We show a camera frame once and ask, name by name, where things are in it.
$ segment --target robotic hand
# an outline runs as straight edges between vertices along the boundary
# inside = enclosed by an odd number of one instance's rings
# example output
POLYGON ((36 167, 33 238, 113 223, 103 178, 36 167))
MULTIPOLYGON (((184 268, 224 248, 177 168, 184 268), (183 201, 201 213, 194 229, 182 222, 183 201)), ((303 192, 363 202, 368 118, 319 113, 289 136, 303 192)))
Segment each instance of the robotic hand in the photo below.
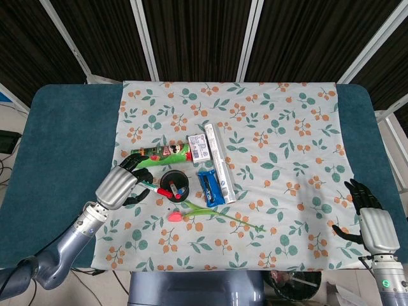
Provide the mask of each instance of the robotic hand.
POLYGON ((345 182, 353 197, 353 204, 360 222, 360 235, 344 233, 338 226, 333 229, 341 238, 363 244, 371 256, 359 258, 372 259, 372 274, 375 277, 383 305, 407 306, 408 283, 404 270, 395 251, 400 248, 397 233, 390 214, 383 210, 377 198, 363 184, 351 179, 345 182))
POLYGON ((31 281, 36 280, 44 289, 59 286, 66 278, 74 260, 105 223, 109 210, 142 201, 149 193, 144 190, 128 198, 141 181, 152 183, 147 169, 133 171, 147 156, 131 154, 113 168, 96 190, 97 202, 87 202, 83 212, 66 231, 34 256, 23 259, 15 268, 0 270, 0 301, 23 293, 31 281))

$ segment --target black cable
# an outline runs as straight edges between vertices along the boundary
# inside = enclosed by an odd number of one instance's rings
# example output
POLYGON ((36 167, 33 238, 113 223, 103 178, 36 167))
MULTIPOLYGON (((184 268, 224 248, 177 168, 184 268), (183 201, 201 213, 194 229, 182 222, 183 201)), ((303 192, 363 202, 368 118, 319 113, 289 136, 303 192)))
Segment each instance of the black cable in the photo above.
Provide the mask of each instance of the black cable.
POLYGON ((35 279, 33 279, 33 281, 34 281, 34 285, 35 285, 35 287, 34 287, 34 294, 33 294, 33 297, 31 298, 30 304, 28 304, 28 306, 31 306, 31 304, 33 303, 33 301, 34 301, 34 299, 35 299, 35 297, 36 297, 36 294, 37 294, 37 282, 36 282, 35 279))
POLYGON ((375 278, 374 273, 372 273, 371 268, 368 266, 365 260, 362 257, 359 257, 358 259, 361 261, 363 266, 365 266, 365 268, 371 273, 371 275, 375 278))
POLYGON ((87 288, 87 289, 89 290, 89 292, 92 293, 92 295, 95 297, 95 299, 97 299, 97 301, 98 301, 98 303, 100 304, 100 306, 102 306, 102 303, 101 303, 101 301, 99 300, 99 298, 96 296, 95 292, 93 292, 93 291, 90 289, 90 287, 88 287, 87 285, 85 285, 85 283, 79 278, 79 276, 78 276, 77 274, 75 274, 75 273, 72 272, 72 271, 71 271, 71 273, 72 273, 73 275, 75 275, 75 277, 79 280, 79 282, 80 282, 82 285, 84 285, 84 287, 87 288))
POLYGON ((96 270, 83 271, 83 270, 79 270, 77 268, 71 268, 71 270, 75 271, 75 272, 78 272, 78 273, 87 274, 87 275, 92 275, 92 273, 96 271, 96 270))
POLYGON ((113 271, 113 270, 112 270, 112 272, 113 272, 114 276, 116 277, 117 281, 119 282, 120 286, 122 287, 122 289, 126 292, 127 295, 129 295, 129 291, 126 290, 125 286, 123 286, 123 284, 122 284, 122 282, 120 281, 120 279, 118 278, 116 272, 113 271))
POLYGON ((6 159, 8 159, 8 158, 10 158, 11 156, 14 155, 14 153, 17 151, 18 146, 20 145, 20 142, 21 142, 21 141, 19 141, 18 144, 15 145, 13 152, 12 152, 9 156, 3 158, 2 161, 5 161, 6 159))

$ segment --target red marker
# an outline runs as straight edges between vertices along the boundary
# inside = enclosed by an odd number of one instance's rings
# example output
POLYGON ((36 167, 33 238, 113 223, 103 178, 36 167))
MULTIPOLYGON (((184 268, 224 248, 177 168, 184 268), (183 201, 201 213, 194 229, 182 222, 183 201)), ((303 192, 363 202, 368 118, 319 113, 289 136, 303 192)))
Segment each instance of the red marker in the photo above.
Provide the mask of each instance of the red marker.
POLYGON ((139 184, 143 186, 144 188, 154 191, 155 193, 161 194, 162 196, 165 196, 169 199, 173 197, 173 194, 171 192, 167 191, 166 189, 160 188, 158 186, 152 185, 148 182, 143 181, 143 182, 140 182, 139 184))

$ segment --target dark wall panel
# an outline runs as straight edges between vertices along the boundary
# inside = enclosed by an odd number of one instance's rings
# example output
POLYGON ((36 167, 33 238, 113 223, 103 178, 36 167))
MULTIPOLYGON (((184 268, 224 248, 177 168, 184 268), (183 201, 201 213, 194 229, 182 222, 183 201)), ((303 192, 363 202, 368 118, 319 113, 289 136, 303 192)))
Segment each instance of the dark wall panel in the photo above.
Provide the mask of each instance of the dark wall panel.
POLYGON ((408 93, 408 18, 366 63, 353 84, 364 86, 376 110, 385 110, 408 93))
POLYGON ((28 106, 46 84, 85 82, 77 60, 39 1, 1 1, 0 82, 28 106))
POLYGON ((250 0, 144 0, 160 80, 234 82, 250 0))
POLYGON ((336 82, 399 0, 266 0, 245 80, 336 82))
POLYGON ((51 0, 92 73, 150 80, 129 0, 51 0))
POLYGON ((401 124, 401 128, 404 130, 405 134, 408 136, 408 105, 405 104, 395 113, 399 123, 401 124))

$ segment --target white pole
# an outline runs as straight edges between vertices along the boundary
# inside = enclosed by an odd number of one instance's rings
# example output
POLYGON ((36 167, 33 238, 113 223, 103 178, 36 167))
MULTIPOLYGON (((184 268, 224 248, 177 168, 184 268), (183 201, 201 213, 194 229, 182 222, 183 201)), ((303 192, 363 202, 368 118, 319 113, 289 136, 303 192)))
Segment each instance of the white pole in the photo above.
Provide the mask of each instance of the white pole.
POLYGON ((407 16, 408 0, 402 0, 337 83, 349 84, 407 16))
POLYGON ((247 29, 245 30, 244 42, 242 43, 241 58, 238 64, 237 82, 243 82, 247 74, 249 59, 254 45, 256 29, 261 16, 263 0, 252 0, 249 10, 247 29))
POLYGON ((72 53, 74 54, 75 58, 77 59, 79 65, 81 66, 82 70, 87 77, 87 81, 89 84, 95 84, 95 81, 91 70, 88 67, 88 64, 85 62, 85 59, 82 57, 82 54, 79 52, 79 49, 75 45, 74 41, 72 40, 71 36, 69 35, 65 25, 63 24, 62 20, 59 18, 57 12, 55 11, 54 7, 52 6, 50 0, 40 0, 40 3, 43 5, 45 11, 47 12, 48 16, 51 18, 52 22, 58 29, 59 33, 61 34, 62 38, 64 38, 66 44, 68 45, 69 49, 71 49, 72 53))
POLYGON ((159 73, 157 72, 156 60, 154 59, 152 42, 150 40, 142 0, 130 0, 130 5, 132 6, 133 16, 135 17, 136 26, 138 28, 140 42, 142 43, 143 53, 146 58, 147 69, 150 73, 150 79, 153 82, 158 82, 159 73))

